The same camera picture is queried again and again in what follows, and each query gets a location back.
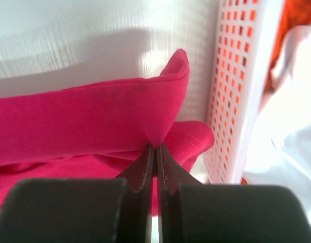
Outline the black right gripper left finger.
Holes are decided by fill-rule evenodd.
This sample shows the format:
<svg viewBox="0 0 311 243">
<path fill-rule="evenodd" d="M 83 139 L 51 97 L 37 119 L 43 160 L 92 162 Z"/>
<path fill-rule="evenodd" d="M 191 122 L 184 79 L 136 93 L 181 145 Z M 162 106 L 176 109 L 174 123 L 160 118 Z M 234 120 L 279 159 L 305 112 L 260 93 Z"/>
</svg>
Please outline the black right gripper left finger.
<svg viewBox="0 0 311 243">
<path fill-rule="evenodd" d="M 150 242 L 152 228 L 154 148 L 147 144 L 139 157 L 116 178 L 125 181 L 117 242 Z"/>
</svg>

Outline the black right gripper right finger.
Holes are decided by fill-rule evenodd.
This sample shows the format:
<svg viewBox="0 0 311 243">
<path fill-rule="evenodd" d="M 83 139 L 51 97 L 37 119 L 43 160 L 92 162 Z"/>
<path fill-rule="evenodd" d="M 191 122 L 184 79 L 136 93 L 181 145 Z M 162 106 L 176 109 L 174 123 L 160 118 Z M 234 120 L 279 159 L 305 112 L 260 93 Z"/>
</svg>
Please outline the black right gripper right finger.
<svg viewBox="0 0 311 243">
<path fill-rule="evenodd" d="M 156 149 L 156 164 L 159 241 L 184 242 L 179 186 L 200 182 L 173 159 L 164 143 Z"/>
</svg>

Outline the magenta t shirt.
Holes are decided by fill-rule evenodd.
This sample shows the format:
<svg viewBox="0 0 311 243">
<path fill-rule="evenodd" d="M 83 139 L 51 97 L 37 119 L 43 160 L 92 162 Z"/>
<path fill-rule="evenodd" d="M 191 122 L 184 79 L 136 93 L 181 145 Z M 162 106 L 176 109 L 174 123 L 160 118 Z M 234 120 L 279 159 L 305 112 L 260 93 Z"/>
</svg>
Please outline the magenta t shirt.
<svg viewBox="0 0 311 243">
<path fill-rule="evenodd" d="M 161 74 L 0 98 L 0 207 L 27 178 L 113 178 L 147 143 L 189 171 L 214 144 L 199 121 L 177 121 L 190 68 L 176 50 Z"/>
</svg>

